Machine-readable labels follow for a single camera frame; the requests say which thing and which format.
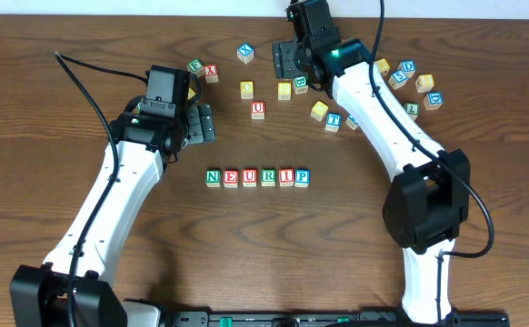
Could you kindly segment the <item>green B block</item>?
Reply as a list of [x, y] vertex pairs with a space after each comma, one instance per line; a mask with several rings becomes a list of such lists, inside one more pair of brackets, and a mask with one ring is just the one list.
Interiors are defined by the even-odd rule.
[[309, 86], [305, 76], [298, 76], [293, 79], [293, 89], [295, 94], [304, 94], [308, 92]]

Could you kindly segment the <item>green N block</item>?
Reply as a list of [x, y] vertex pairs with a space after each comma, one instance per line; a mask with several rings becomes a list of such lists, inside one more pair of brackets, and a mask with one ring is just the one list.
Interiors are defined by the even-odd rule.
[[220, 187], [222, 183], [221, 172], [219, 170], [207, 170], [205, 183], [208, 187]]

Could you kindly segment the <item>red U block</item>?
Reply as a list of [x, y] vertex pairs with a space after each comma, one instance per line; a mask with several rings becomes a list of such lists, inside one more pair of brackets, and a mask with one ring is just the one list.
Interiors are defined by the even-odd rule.
[[242, 171], [243, 187], [256, 187], [257, 177], [258, 177], [258, 172], [256, 169], [244, 169]]
[[253, 120], [264, 120], [265, 119], [265, 102], [253, 101], [251, 102], [251, 118]]

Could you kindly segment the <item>red E block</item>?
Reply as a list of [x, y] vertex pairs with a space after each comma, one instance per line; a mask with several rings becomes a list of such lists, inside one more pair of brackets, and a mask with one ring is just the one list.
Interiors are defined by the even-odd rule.
[[223, 185], [225, 188], [237, 188], [239, 183], [239, 173], [237, 170], [224, 170]]

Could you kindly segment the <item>green R block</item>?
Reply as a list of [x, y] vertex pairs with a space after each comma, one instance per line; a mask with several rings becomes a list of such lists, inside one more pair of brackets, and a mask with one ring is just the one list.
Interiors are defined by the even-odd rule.
[[276, 170], [263, 169], [261, 172], [261, 185], [263, 187], [274, 187], [276, 185]]

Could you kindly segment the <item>red I block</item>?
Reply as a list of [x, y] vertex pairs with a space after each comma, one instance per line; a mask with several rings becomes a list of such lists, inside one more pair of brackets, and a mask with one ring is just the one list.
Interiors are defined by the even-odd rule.
[[284, 168], [279, 170], [279, 185], [281, 187], [294, 186], [294, 169]]

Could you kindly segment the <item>blue P block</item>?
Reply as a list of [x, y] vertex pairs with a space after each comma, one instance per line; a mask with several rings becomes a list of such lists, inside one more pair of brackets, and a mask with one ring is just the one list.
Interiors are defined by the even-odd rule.
[[296, 169], [294, 171], [294, 186], [307, 188], [310, 184], [311, 174], [307, 169]]

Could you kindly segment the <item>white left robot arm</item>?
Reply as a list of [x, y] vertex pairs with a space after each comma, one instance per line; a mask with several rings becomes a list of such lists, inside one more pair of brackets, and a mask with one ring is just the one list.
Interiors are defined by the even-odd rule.
[[215, 139], [208, 104], [172, 118], [123, 112], [95, 184], [71, 227], [39, 267], [21, 265], [10, 283], [18, 326], [166, 326], [166, 310], [120, 301], [113, 290], [125, 241], [147, 195], [180, 149]]

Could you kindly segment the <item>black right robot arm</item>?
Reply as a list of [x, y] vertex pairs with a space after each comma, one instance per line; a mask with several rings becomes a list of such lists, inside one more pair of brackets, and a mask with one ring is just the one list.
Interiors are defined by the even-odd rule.
[[402, 248], [402, 307], [416, 323], [435, 324], [451, 312], [449, 256], [468, 217], [470, 163], [428, 136], [395, 99], [358, 39], [315, 44], [303, 39], [272, 46], [278, 78], [319, 84], [360, 126], [391, 185], [382, 216]]

